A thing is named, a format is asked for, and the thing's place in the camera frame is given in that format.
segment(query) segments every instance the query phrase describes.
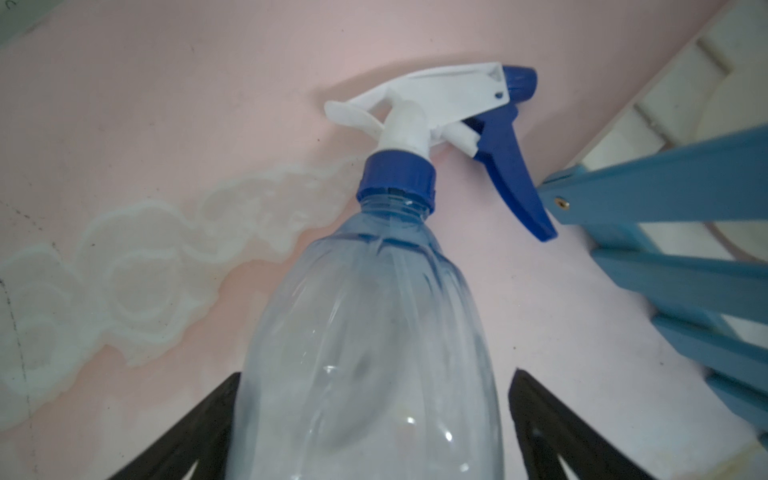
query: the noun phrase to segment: blue wooden slat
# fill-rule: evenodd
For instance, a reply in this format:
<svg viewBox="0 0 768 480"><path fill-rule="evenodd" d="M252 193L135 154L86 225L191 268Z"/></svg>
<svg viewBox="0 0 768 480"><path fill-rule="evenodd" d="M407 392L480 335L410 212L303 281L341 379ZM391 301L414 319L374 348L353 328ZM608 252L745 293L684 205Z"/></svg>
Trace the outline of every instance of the blue wooden slat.
<svg viewBox="0 0 768 480"><path fill-rule="evenodd" d="M768 265L609 249L592 258L622 288L768 323Z"/></svg>
<svg viewBox="0 0 768 480"><path fill-rule="evenodd" d="M651 322L679 354L768 394L768 350L678 319L655 316Z"/></svg>
<svg viewBox="0 0 768 480"><path fill-rule="evenodd" d="M670 318L684 319L686 322L692 323L695 326L699 326L712 333L718 333L732 339L739 338L728 322L726 322L718 313L702 310L695 306L666 302L658 298L653 298L652 296L648 297L648 301L653 303L653 305L659 309L660 315L668 316Z"/></svg>
<svg viewBox="0 0 768 480"><path fill-rule="evenodd" d="M768 219L768 125L551 179L538 191L563 224Z"/></svg>
<svg viewBox="0 0 768 480"><path fill-rule="evenodd" d="M566 177L576 177L587 174L588 171L583 165L561 170L550 175L545 183L560 180ZM646 235L638 225L629 223L625 225L584 225L584 229L589 233L600 247L619 248L623 250L639 250L650 253L661 253L656 244ZM674 318L684 318L699 326L712 330L721 335L738 338L723 317L715 312L708 312L695 306L685 306L674 302L666 302L658 298L649 298L660 313Z"/></svg>
<svg viewBox="0 0 768 480"><path fill-rule="evenodd" d="M731 412L759 429L768 430L768 396L717 374L707 377L707 385Z"/></svg>

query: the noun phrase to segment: white decorative molding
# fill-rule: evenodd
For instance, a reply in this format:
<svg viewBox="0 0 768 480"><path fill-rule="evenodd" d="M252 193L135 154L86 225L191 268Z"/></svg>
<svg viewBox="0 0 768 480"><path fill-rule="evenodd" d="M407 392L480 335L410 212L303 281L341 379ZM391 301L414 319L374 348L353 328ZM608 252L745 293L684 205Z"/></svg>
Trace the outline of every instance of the white decorative molding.
<svg viewBox="0 0 768 480"><path fill-rule="evenodd" d="M130 366L162 355L205 317L230 270L284 261L303 230L332 223L361 173L362 161L344 161L232 180L193 219L144 201L94 219L71 264L47 244L0 263L0 429L69 388L104 345Z"/></svg>

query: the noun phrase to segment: bottle body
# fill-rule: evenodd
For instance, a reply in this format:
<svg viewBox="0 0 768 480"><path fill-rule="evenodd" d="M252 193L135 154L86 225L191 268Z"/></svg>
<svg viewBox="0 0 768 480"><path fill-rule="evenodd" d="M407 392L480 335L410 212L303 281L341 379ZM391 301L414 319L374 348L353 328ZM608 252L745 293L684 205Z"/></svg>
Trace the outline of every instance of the bottle body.
<svg viewBox="0 0 768 480"><path fill-rule="evenodd" d="M377 194L273 294L237 394L227 479L501 479L493 374L426 207Z"/></svg>

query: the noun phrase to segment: spray bottle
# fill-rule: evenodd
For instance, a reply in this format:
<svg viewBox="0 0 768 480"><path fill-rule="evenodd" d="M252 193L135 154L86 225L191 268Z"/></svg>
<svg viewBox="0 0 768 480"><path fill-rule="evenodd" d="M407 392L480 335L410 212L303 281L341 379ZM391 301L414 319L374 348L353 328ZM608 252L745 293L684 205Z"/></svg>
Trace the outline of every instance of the spray bottle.
<svg viewBox="0 0 768 480"><path fill-rule="evenodd" d="M512 130L536 88L499 63L411 73L327 117L378 140L361 212L317 240L273 294L247 354L228 480L504 478L498 400L462 274L425 225L429 149L481 161L539 240L557 236ZM372 114L392 109L382 123Z"/></svg>

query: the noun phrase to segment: blue nozzle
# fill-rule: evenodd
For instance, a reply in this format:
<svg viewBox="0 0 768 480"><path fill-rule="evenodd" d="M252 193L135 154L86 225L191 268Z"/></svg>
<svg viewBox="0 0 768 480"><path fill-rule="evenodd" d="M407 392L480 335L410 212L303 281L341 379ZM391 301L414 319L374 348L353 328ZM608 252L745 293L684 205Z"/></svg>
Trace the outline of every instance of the blue nozzle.
<svg viewBox="0 0 768 480"><path fill-rule="evenodd" d="M530 100L536 91L538 75L536 70L528 67L509 67L505 65L504 76L507 80L509 101L513 104Z"/></svg>

